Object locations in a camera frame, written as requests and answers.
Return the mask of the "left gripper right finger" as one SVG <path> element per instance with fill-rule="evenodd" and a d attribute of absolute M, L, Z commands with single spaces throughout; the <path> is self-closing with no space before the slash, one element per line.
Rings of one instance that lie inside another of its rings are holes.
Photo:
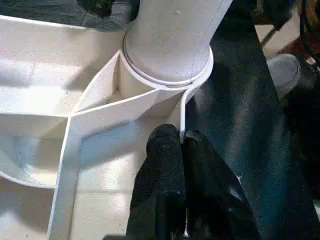
<path fill-rule="evenodd" d="M 187 131 L 182 155 L 190 239 L 259 240 L 243 188 L 210 140 L 198 131 Z"/>

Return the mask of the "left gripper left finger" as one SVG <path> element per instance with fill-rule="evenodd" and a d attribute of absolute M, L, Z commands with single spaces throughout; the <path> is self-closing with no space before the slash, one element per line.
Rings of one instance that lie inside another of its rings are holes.
<path fill-rule="evenodd" d="M 126 235 L 137 240 L 178 240 L 186 225 L 186 186 L 180 136 L 172 124 L 157 126 L 135 177 Z"/>

